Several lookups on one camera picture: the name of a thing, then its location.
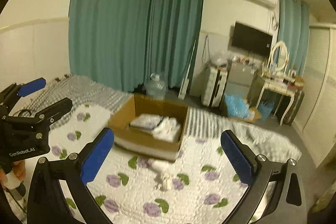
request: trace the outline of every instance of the teal curtain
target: teal curtain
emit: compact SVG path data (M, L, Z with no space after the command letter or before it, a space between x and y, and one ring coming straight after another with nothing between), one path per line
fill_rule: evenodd
M145 75L163 73L170 87L180 86L198 37L203 0L151 0Z
M150 0L71 0L71 73L123 91L143 83L149 4Z
M297 68L302 75L308 49L309 7L300 0L280 0L278 41L284 41L289 52L288 69Z

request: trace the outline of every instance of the green leaf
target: green leaf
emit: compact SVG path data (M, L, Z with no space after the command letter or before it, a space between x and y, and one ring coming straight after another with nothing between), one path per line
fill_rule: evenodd
M62 149L62 153L61 153L61 155L59 156L59 159L60 159L60 160L63 160L63 159L65 159L67 156L68 156L67 150L66 150L65 148L63 148L63 149Z
M98 197L95 198L95 200L96 200L96 202L97 202L97 204L98 204L99 207L101 205L103 205L105 199L106 199L106 196L104 196L104 195L100 195L100 196L98 196Z
M228 205L228 200L227 198L223 198L221 201L219 201L216 205L214 205L214 208L220 208L220 207L225 207Z
M239 180L239 177L237 174L235 174L232 178L233 182L237 182Z
M215 171L216 168L214 168L213 166L211 165L204 165L201 169L201 172L205 172L205 171Z
M138 157L137 156L134 156L133 158L131 158L129 161L128 161L128 166L132 169L136 169L137 168L137 160L138 160Z
M255 221L257 221L257 218L256 218L255 216L252 216L252 218L251 218L251 220L250 220L249 223L253 223L253 222L255 222Z
M121 179L121 183L123 186L126 186L129 180L129 177L123 173L118 173L119 178Z
M180 173L180 174L177 174L176 176L177 176L181 181L183 181L183 183L184 183L185 185L189 185L189 177L188 177L187 174L182 174L182 173Z
M71 198L66 198L65 200L67 201L67 204L68 204L70 207L72 207L72 208L74 208L74 209L77 208L77 207L76 207L76 204L73 202L73 200L72 200Z
M165 201L164 199L160 199L160 198L157 198L154 200L156 203L158 203L159 207L162 209L162 212L164 214L166 214L169 210L169 205L167 203L167 201Z
M87 113L85 114L85 117L84 117L84 119L83 119L83 122L85 122L86 120L88 120L88 119L90 119L90 118L91 118L91 115L90 115L89 112L87 112Z
M79 140L82 136L82 133L80 131L75 131L76 139Z
M221 156L223 155L224 151L223 151L223 148L220 146L216 149L217 153Z

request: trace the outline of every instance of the vanity table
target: vanity table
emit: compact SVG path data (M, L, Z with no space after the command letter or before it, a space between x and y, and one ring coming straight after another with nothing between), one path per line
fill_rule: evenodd
M278 83L274 80L267 79L266 77L262 77L261 75L256 75L251 85L249 95L247 97L247 100L249 101L250 106L255 106L256 108L258 108L265 90L270 90L278 94L281 94L281 99L277 105L274 115L277 113L279 109L283 96L290 97L290 102L280 120L280 125L282 125L287 112L289 111L289 109L291 108L294 102L294 96L295 96L296 89L287 87L286 85L282 83Z

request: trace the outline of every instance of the television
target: television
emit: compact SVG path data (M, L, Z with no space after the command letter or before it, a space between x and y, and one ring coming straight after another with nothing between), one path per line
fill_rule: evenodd
M273 36L236 22L232 38L232 46L248 52L268 57Z

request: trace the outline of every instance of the white mirror frame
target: white mirror frame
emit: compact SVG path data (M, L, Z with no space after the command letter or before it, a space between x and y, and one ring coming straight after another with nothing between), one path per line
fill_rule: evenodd
M288 49L286 47L286 44L283 41L279 41L274 45L274 47L271 50L271 53L270 53L269 59L268 59L268 67L270 67L271 63L273 62L274 53L275 53L276 49L279 48L279 47L281 47L281 50L285 51L285 61L284 61L283 65L281 67L278 67L278 65L277 65L276 71L283 70L289 62L289 54L288 54Z

